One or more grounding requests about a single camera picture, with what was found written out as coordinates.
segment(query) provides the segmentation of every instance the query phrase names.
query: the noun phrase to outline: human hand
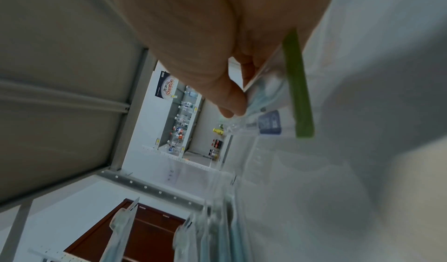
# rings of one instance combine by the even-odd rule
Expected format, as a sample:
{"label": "human hand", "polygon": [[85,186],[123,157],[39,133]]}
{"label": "human hand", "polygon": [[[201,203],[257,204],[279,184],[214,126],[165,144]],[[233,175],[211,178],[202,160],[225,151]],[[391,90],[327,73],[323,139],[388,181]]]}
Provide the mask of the human hand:
{"label": "human hand", "polygon": [[291,29],[304,48],[330,1],[115,0],[166,69],[228,118],[247,106],[228,59],[241,63],[245,86]]}

